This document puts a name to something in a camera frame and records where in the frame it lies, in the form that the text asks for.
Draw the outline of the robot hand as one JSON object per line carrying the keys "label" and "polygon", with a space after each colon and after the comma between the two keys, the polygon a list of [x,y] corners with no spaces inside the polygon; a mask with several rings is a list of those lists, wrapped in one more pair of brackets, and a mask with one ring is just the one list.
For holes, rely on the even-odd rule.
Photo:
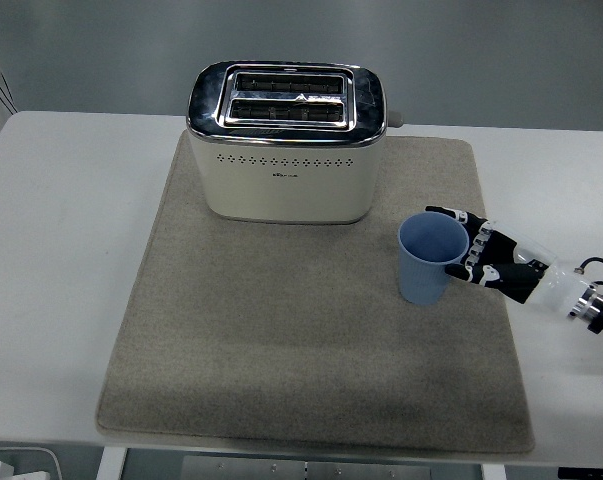
{"label": "robot hand", "polygon": [[545,247],[502,222],[446,207],[425,209],[451,217],[468,234],[469,247],[459,262],[445,267],[448,275],[495,289],[520,304],[547,307],[564,317],[576,314],[591,283]]}

